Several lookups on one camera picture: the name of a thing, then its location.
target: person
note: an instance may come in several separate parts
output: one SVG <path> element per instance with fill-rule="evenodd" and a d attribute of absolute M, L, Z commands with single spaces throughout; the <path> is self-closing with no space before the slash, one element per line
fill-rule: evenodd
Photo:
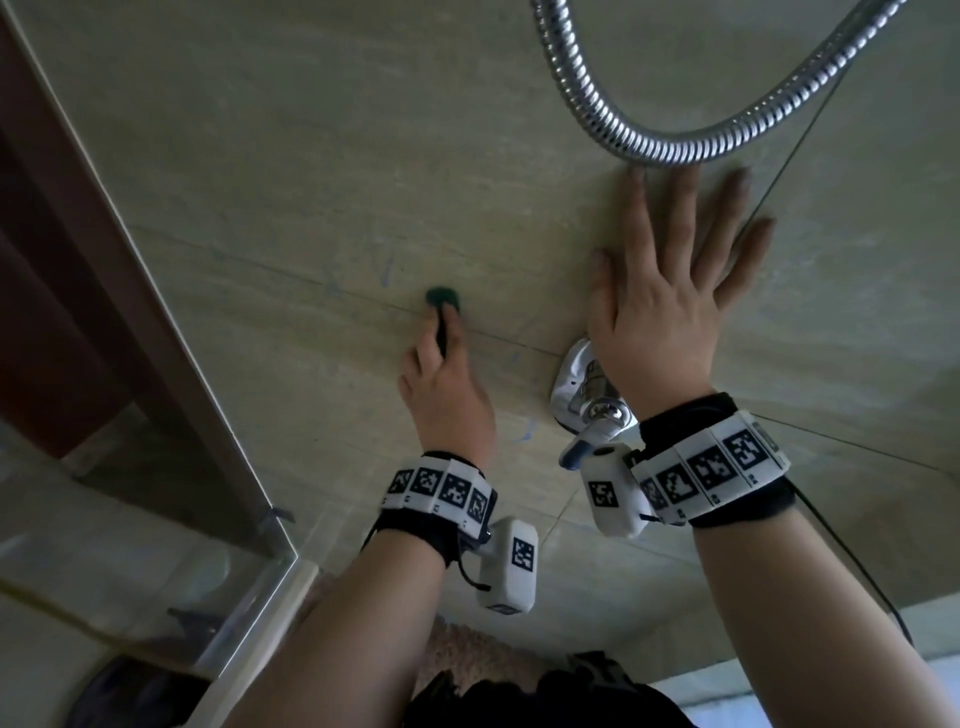
<path fill-rule="evenodd" d="M 688 404 L 725 397 L 710 379 L 720 327 L 750 287 L 773 233 L 773 221 L 756 222 L 732 255 L 749 197 L 741 170 L 725 182 L 696 253 L 698 174 L 687 167 L 674 176 L 658 245 L 643 171 L 630 170 L 622 269 L 611 254 L 593 254 L 589 337 L 641 421 L 645 442 L 650 422 L 703 428 L 689 414 L 703 407 Z M 445 356 L 436 341 L 437 314 L 428 312 L 416 345 L 403 355 L 399 393 L 425 451 L 483 471 L 493 459 L 493 410 L 470 371 L 456 310 L 446 305 L 442 315 Z M 691 417 L 692 425 L 684 425 Z M 771 496 L 748 501 L 768 489 Z M 720 518 L 693 525 L 709 589 L 774 726 L 960 725 L 932 671 L 792 497 L 772 484 L 708 515 Z M 411 702 L 448 565 L 411 530 L 376 531 L 329 598 L 252 683 L 229 728 L 690 725 L 652 688 L 627 681 L 627 690 L 590 690 L 574 672 L 548 673 L 535 694 L 482 682 L 462 696 L 424 691 L 430 699 L 422 693 Z"/>

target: forearm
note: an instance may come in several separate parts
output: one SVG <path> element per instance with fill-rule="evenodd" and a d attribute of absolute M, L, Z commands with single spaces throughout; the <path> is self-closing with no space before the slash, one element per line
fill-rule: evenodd
<path fill-rule="evenodd" d="M 377 533 L 257 677 L 228 728 L 398 726 L 443 582 L 433 547 Z"/>
<path fill-rule="evenodd" d="M 717 609 L 775 726 L 958 724 L 924 661 L 795 508 L 694 533 Z"/>

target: hand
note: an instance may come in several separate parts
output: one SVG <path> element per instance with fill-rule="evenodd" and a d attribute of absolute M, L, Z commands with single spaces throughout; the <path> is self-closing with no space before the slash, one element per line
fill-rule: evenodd
<path fill-rule="evenodd" d="M 424 451 L 446 450 L 485 470 L 496 443 L 493 407 L 470 371 L 457 309 L 444 303 L 443 315 L 446 358 L 437 346 L 437 310 L 430 306 L 416 346 L 400 361 L 396 386 L 414 417 Z"/>
<path fill-rule="evenodd" d="M 641 422 L 715 391 L 710 368 L 722 316 L 750 287 L 773 235 L 773 220 L 752 225 L 724 277 L 750 191 L 749 173 L 741 169 L 724 183 L 713 224 L 693 260 L 699 174 L 699 167 L 675 173 L 666 241 L 658 253 L 643 170 L 630 171 L 621 296 L 611 256 L 594 254 L 590 341 L 607 378 Z"/>

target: shower hose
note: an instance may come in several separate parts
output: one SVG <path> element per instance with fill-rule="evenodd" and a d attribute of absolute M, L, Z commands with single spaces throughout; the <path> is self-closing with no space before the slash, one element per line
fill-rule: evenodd
<path fill-rule="evenodd" d="M 741 112 L 692 132 L 657 132 L 618 109 L 593 78 L 567 0 L 532 0 L 543 52 L 580 126 L 611 154 L 633 163 L 678 166 L 729 154 L 776 127 L 853 61 L 907 0 L 860 0 L 779 85 Z"/>

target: white wrist-mounted camera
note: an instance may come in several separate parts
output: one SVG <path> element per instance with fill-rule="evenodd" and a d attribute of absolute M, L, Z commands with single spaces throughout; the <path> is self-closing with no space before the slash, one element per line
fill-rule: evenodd
<path fill-rule="evenodd" d="M 741 409 L 649 459 L 625 445 L 598 448 L 583 459 L 580 474 L 600 532 L 631 538 L 650 521 L 683 525 L 789 468 L 773 439 Z"/>
<path fill-rule="evenodd" d="M 384 510 L 405 508 L 457 524 L 464 550 L 480 556 L 477 600 L 502 615 L 529 612 L 537 594 L 537 529 L 516 518 L 490 523 L 496 490 L 480 472 L 458 460 L 423 456 L 394 475 L 381 501 Z"/>

